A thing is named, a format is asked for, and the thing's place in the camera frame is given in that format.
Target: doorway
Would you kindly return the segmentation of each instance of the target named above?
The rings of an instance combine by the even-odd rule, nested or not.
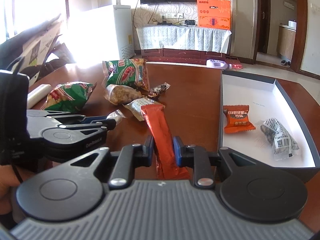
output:
[[[307,11],[307,0],[258,0],[256,64],[300,72]]]

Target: wooden cabinet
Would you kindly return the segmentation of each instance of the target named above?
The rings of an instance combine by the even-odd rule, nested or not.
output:
[[[141,54],[145,56],[163,57],[163,49],[143,49]]]
[[[142,57],[148,61],[206,65],[208,59],[224,60],[225,54],[183,49],[143,49]]]
[[[226,54],[213,52],[213,51],[201,51],[201,58],[203,59],[219,59],[224,60],[226,57]]]
[[[296,32],[294,30],[279,27],[277,53],[288,60],[292,60]]]

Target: snack package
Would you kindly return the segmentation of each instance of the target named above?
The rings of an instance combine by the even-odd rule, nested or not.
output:
[[[161,105],[160,103],[149,99],[149,98],[139,98],[131,103],[124,105],[125,108],[129,109],[131,113],[139,120],[139,121],[144,121],[143,115],[141,113],[141,107],[145,105]]]
[[[159,86],[150,89],[150,93],[148,93],[147,97],[153,100],[158,100],[158,98],[163,95],[167,89],[170,87],[168,83],[163,83]]]
[[[122,114],[122,112],[117,109],[116,111],[112,112],[111,114],[109,114],[107,116],[107,119],[114,119],[116,120],[116,125],[118,125],[122,119],[125,118],[124,114]]]
[[[187,168],[176,165],[172,135],[164,116],[164,106],[141,106],[143,116],[155,140],[158,179],[190,179]]]
[[[105,75],[102,86],[105,88],[110,84],[115,84],[150,90],[145,59],[103,61],[102,68]]]
[[[84,107],[96,85],[85,82],[58,85],[49,93],[41,109],[77,113]]]
[[[255,126],[249,122],[249,106],[223,106],[223,113],[227,117],[228,124],[224,128],[225,133],[236,133],[255,130]]]
[[[122,105],[132,102],[135,99],[142,98],[137,90],[122,85],[110,84],[106,88],[105,99],[114,105]]]
[[[266,120],[260,129],[272,145],[275,160],[290,158],[298,154],[299,145],[276,118]]]

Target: white refrigerator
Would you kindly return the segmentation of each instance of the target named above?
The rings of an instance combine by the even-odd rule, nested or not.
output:
[[[70,17],[66,45],[77,63],[134,56],[131,7],[108,5]]]

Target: plastic bottle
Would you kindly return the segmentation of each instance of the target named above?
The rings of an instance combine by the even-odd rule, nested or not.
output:
[[[217,68],[217,69],[231,69],[232,65],[227,64],[222,60],[208,59],[207,60],[208,68]]]

